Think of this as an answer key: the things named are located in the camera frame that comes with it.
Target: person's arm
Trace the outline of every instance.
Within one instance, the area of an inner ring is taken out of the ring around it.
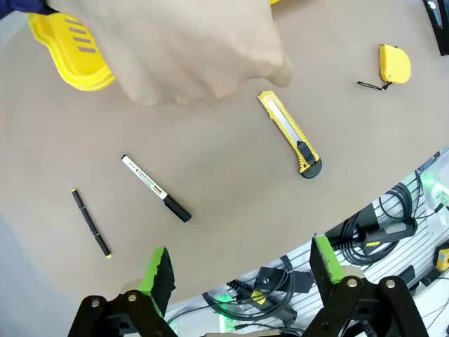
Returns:
[[[45,15],[56,13],[45,0],[0,0],[0,19],[13,11]]]

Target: yellow plastic tray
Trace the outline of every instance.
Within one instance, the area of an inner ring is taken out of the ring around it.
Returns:
[[[270,4],[279,1],[270,0]],[[34,38],[48,48],[56,69],[68,84],[82,91],[95,91],[115,80],[93,36],[76,18],[62,13],[29,14],[28,18]]]

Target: table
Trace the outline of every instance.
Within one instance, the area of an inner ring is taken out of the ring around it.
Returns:
[[[449,58],[421,0],[285,0],[274,18],[294,66],[275,89],[323,160],[313,180],[257,101],[141,107],[117,85],[87,93],[58,76],[21,31],[0,55],[0,211],[59,290],[113,298],[167,246],[173,302],[268,263],[388,190],[447,144]],[[412,78],[386,92],[377,45],[410,56]],[[184,224],[121,163],[128,154],[192,219]],[[74,203],[77,187],[112,250],[106,259]]]

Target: pen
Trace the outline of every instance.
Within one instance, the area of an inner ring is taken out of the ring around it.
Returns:
[[[126,154],[121,158],[122,162],[150,188],[151,191],[161,198],[164,204],[174,213],[176,216],[185,223],[192,217],[181,205],[179,205],[174,198],[172,198],[161,186],[157,185],[130,157]]]
[[[89,212],[87,212],[87,208],[84,206],[83,200],[79,196],[78,191],[76,190],[76,188],[74,188],[70,192],[72,192],[73,198],[75,198],[76,204],[78,204],[79,210],[83,214],[84,219],[86,219],[87,225],[91,229],[93,237],[95,238],[95,240],[97,240],[97,243],[100,246],[101,250],[103,251],[103,253],[105,253],[106,258],[111,258],[111,252],[107,248],[105,241],[103,240],[97,228],[95,227],[91,219],[91,216],[89,215]]]

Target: screw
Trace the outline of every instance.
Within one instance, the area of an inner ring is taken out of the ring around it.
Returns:
[[[356,279],[348,279],[348,282],[346,282],[347,286],[351,288],[355,288],[357,286],[357,280]]]
[[[392,289],[396,286],[396,283],[394,283],[392,279],[389,279],[388,281],[385,282],[385,285],[387,286],[388,289]]]

